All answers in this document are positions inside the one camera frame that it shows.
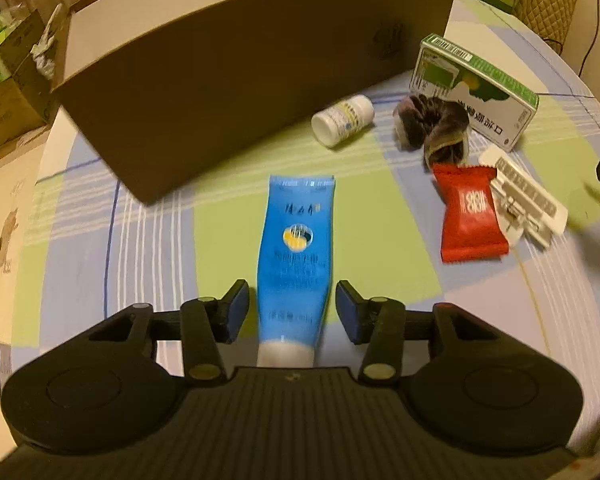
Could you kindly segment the checked tablecloth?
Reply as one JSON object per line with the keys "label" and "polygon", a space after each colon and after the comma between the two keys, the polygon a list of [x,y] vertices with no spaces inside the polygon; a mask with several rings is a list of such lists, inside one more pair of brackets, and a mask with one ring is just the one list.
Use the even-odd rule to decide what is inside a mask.
{"label": "checked tablecloth", "polygon": [[21,225],[16,363],[133,302],[171,310],[253,281],[270,177],[331,174],[334,277],[418,310],[454,302],[561,362],[584,392],[572,445],[600,448],[600,103],[531,30],[479,0],[454,0],[445,35],[540,98],[513,158],[567,207],[549,248],[521,240],[495,261],[442,262],[442,199],[422,156],[393,137],[406,77],[373,88],[374,126],[344,148],[326,150],[302,122],[150,207],[59,114]]}

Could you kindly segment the blue cream tube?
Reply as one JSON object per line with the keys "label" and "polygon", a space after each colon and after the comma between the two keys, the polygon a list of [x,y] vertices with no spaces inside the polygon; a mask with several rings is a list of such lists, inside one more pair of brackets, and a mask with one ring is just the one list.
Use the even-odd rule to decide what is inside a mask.
{"label": "blue cream tube", "polygon": [[314,365],[332,286],[333,177],[270,177],[257,272],[257,366]]}

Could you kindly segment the white pill bottle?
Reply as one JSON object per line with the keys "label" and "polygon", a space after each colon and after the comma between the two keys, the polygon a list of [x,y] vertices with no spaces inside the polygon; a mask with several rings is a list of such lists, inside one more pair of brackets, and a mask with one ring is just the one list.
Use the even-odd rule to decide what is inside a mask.
{"label": "white pill bottle", "polygon": [[374,117],[372,101],[358,94],[314,114],[311,128],[315,139],[325,148],[336,148],[369,127]]}

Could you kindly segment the brown cardboard tissue box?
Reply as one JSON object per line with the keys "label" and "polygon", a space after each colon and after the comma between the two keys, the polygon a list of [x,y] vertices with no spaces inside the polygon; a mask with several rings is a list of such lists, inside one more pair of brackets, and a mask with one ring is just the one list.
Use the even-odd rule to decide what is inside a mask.
{"label": "brown cardboard tissue box", "polygon": [[52,120],[50,82],[32,55],[43,29],[36,11],[15,6],[0,12],[0,145]]}

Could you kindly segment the red snack packet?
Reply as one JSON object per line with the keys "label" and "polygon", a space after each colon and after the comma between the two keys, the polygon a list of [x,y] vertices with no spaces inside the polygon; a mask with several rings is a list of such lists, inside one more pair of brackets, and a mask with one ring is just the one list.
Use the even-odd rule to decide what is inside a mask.
{"label": "red snack packet", "polygon": [[442,261],[460,263],[507,255],[509,244],[498,225],[491,192],[496,169],[434,164],[432,172],[446,206]]}

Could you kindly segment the white plastic holder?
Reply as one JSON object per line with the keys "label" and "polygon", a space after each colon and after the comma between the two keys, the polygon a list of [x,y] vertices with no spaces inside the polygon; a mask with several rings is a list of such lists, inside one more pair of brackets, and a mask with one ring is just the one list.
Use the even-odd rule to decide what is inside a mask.
{"label": "white plastic holder", "polygon": [[525,235],[546,249],[554,236],[564,234],[568,209],[506,152],[491,145],[481,153],[479,162],[496,169],[496,177],[491,181],[492,196],[498,225],[510,247]]}

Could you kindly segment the brown open cardboard box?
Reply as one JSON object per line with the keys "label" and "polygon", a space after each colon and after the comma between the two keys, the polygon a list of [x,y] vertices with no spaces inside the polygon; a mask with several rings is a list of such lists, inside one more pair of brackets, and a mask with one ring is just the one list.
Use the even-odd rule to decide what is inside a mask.
{"label": "brown open cardboard box", "polygon": [[85,0],[53,95],[150,205],[265,136],[413,68],[453,0]]}

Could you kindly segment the green white medicine box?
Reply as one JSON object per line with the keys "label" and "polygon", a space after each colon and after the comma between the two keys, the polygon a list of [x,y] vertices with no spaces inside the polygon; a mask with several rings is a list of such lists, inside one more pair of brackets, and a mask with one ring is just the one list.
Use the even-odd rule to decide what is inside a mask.
{"label": "green white medicine box", "polygon": [[471,128],[510,152],[539,108],[539,96],[513,76],[438,34],[420,42],[411,89],[453,101]]}

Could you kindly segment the dark scrunchie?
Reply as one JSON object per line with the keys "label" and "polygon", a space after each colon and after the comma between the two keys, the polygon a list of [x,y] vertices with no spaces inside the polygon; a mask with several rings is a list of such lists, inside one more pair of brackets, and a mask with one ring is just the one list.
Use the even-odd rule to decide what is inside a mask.
{"label": "dark scrunchie", "polygon": [[434,164],[466,164],[469,117],[457,102],[412,94],[398,104],[392,118],[400,150],[422,150],[422,159],[428,170]]}

